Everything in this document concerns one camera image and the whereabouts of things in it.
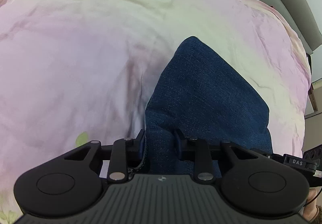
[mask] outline gray ribbed surface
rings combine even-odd
[[[199,185],[188,175],[136,174],[130,182],[112,185],[91,209],[65,219],[30,215],[17,224],[304,224],[299,215],[282,220],[259,220],[227,206],[212,186]]]

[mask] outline circular pad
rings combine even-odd
[[[48,195],[59,195],[71,190],[75,184],[73,177],[63,173],[52,173],[38,180],[38,189]]]
[[[285,179],[273,172],[257,172],[248,179],[250,186],[258,191],[273,193],[285,188]]]
[[[100,197],[99,176],[82,161],[49,161],[22,174],[13,192],[24,213],[60,218],[82,212]]]
[[[237,162],[220,183],[223,196],[235,209],[260,218],[299,212],[309,188],[301,173],[268,158]]]

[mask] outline green leaf print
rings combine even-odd
[[[87,132],[83,132],[83,133],[79,134],[79,136],[76,139],[76,148],[81,146],[81,145],[84,145],[87,142],[88,142],[88,134],[87,134]]]
[[[8,214],[8,224],[13,224],[18,217],[18,214],[16,212],[9,211]]]
[[[7,220],[7,216],[3,212],[0,212],[0,219]]]

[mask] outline cable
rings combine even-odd
[[[308,203],[304,204],[304,206],[303,206],[303,207],[305,207],[305,206],[307,206],[308,204],[310,204],[310,203],[312,203],[313,201],[315,201],[315,200],[316,200],[316,198],[320,195],[321,191],[322,191],[322,188],[320,189],[319,193],[314,197],[314,199],[312,199],[310,202],[308,202]]]

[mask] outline bed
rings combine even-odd
[[[0,0],[0,222],[24,171],[88,140],[135,137],[160,74],[198,37],[262,97],[273,151],[302,156],[307,53],[322,44],[305,0]]]

